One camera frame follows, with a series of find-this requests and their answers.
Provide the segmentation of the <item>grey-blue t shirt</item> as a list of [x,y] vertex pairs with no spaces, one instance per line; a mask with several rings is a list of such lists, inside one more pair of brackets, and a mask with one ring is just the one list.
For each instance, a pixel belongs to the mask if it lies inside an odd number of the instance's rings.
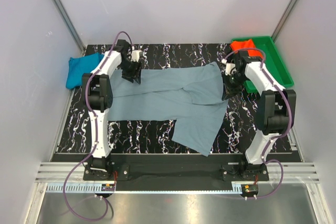
[[216,62],[200,67],[144,69],[141,83],[115,70],[110,78],[113,103],[109,121],[174,120],[172,140],[208,156],[222,127],[228,101]]

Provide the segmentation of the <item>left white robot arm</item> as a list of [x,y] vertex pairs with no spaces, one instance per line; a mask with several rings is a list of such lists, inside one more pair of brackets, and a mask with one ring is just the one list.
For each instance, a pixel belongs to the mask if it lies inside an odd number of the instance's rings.
[[85,175],[107,180],[116,175],[113,170],[108,145],[108,112],[112,107],[113,93],[110,78],[117,68],[121,78],[131,83],[141,83],[142,51],[133,50],[131,43],[118,39],[104,53],[101,62],[90,73],[82,75],[84,103],[91,124],[91,150],[85,158]]

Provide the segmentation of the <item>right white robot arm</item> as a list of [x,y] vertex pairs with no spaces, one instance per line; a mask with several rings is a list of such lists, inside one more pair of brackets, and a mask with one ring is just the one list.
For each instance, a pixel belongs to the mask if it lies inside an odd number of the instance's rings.
[[230,52],[222,61],[223,99],[235,96],[245,81],[251,81],[260,95],[254,117],[256,134],[232,176],[253,180],[266,175],[266,157],[276,140],[285,137],[293,126],[296,108],[296,92],[283,87],[268,71],[266,54],[250,56],[249,49]]

